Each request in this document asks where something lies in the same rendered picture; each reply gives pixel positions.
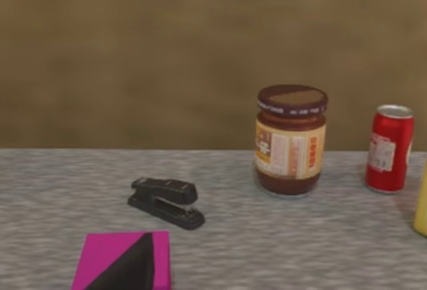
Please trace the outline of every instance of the soda can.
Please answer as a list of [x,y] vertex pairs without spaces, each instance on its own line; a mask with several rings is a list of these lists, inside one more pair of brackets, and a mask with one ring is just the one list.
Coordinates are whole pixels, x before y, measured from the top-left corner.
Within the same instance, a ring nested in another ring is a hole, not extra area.
[[401,105],[377,108],[369,144],[366,185],[395,193],[405,186],[414,133],[414,113]]

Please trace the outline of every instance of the silver can rim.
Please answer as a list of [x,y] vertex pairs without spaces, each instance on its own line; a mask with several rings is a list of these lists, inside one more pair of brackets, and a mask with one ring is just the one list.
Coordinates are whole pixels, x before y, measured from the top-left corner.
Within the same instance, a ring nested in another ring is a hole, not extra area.
[[404,105],[381,105],[377,108],[377,112],[391,119],[411,119],[414,117],[414,112]]

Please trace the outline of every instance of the stapler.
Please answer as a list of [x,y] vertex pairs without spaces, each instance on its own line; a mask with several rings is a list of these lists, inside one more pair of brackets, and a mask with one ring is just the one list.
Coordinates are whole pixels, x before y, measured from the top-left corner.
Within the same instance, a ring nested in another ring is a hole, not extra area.
[[192,183],[141,177],[131,188],[135,192],[127,204],[132,207],[186,230],[197,229],[205,223],[203,214],[192,206],[197,200]]

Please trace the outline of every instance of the brown wall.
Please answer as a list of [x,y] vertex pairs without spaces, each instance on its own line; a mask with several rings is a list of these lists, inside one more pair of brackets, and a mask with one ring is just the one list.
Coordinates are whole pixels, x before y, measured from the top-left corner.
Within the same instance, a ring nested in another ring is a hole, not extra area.
[[0,0],[0,146],[251,149],[257,90],[330,95],[329,149],[375,106],[427,142],[427,0]]

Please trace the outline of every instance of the black object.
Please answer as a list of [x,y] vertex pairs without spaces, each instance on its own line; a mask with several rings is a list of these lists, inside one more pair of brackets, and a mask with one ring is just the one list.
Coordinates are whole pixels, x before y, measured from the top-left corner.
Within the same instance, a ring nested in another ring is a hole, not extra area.
[[153,290],[153,235],[145,233],[85,290]]
[[205,217],[191,205],[197,200],[193,183],[178,180],[139,178],[132,185],[135,193],[127,204],[186,230],[205,223]]

